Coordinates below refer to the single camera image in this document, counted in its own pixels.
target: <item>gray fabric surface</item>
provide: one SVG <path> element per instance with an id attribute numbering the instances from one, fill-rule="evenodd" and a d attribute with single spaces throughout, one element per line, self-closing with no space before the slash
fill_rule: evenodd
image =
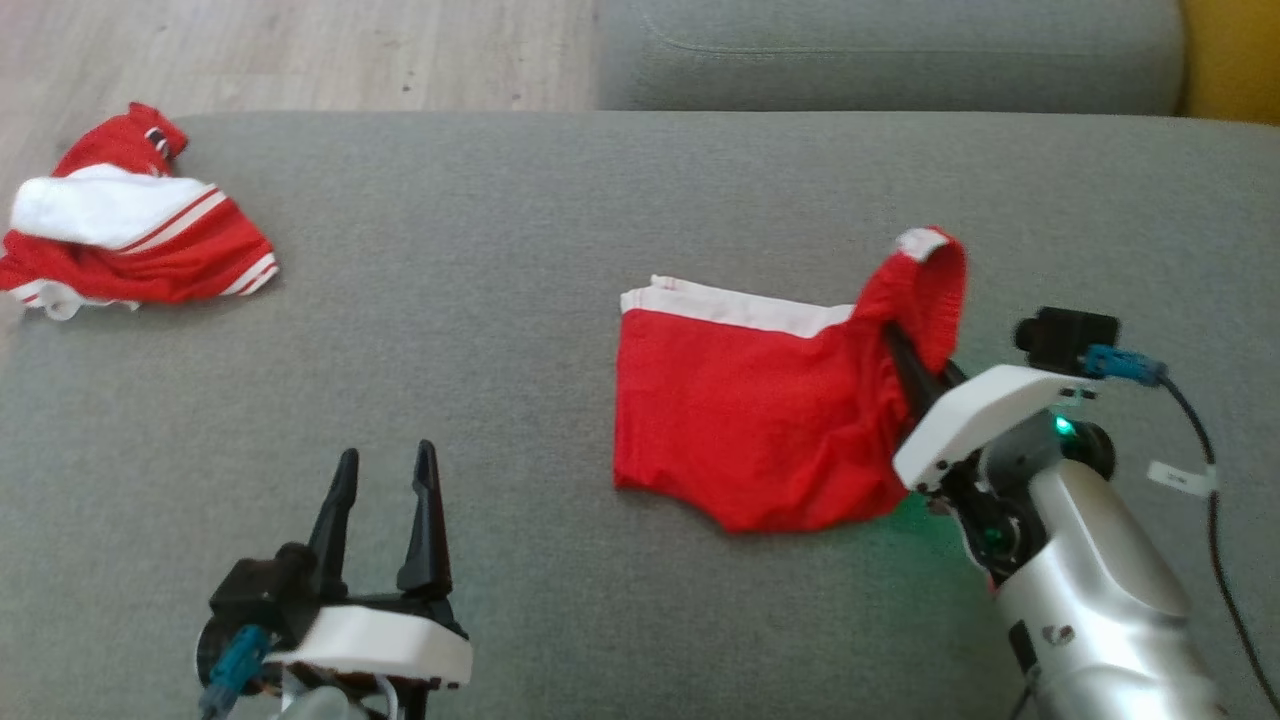
<path id="1" fill-rule="evenodd" d="M 31 316 L 0 373 L 0 717 L 184 717 L 232 562 L 306 539 L 362 451 L 347 561 L 390 589 L 415 443 L 440 450 L 472 687 L 433 717 L 1004 717 L 1014 659 L 952 524 L 915 500 L 727 537 L 611 484 L 617 295 L 658 272 L 837 304 L 902 228 L 972 252 L 957 361 L 1019 361 L 1043 304 L 1114 311 L 1219 445 L 1224 553 L 1280 674 L 1280 131 L 983 114 L 243 114 L 180 120 L 182 170 L 275 241 L 261 295 Z M 1261 716 L 1160 393 L 1085 416 L 1197 606 L 1233 716 Z M 265 717 L 248 706 L 238 717 Z"/>
<path id="2" fill-rule="evenodd" d="M 1176 0 L 605 0 L 600 106 L 1169 114 Z"/>

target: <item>red and white clothing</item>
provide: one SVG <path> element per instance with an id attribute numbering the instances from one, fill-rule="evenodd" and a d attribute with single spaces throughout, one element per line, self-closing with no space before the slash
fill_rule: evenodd
<path id="1" fill-rule="evenodd" d="M 279 273 L 270 242 L 216 186 L 173 177 L 187 136 L 159 110 L 90 131 L 46 178 L 23 183 L 0 290 L 65 320 L 84 305 L 251 295 Z"/>
<path id="2" fill-rule="evenodd" d="M 902 234 L 856 305 L 820 307 L 654 277 L 622 296 L 614 484 L 689 502 L 730 532 L 805 532 L 890 512 L 908 419 L 882 328 L 941 373 L 965 255 Z"/>

